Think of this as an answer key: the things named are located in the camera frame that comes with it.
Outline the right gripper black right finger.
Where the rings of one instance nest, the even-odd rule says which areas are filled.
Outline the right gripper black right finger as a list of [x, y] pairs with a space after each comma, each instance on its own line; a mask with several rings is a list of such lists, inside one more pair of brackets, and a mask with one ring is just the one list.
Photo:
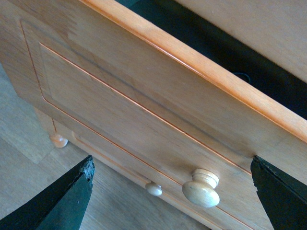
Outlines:
[[307, 186], [254, 156], [251, 166], [257, 195], [275, 230], [307, 228]]

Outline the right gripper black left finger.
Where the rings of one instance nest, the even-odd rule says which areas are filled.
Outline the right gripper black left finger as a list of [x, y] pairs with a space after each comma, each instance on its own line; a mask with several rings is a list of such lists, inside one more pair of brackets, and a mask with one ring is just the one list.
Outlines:
[[1, 219], [2, 230], [78, 230], [93, 191], [91, 155]]

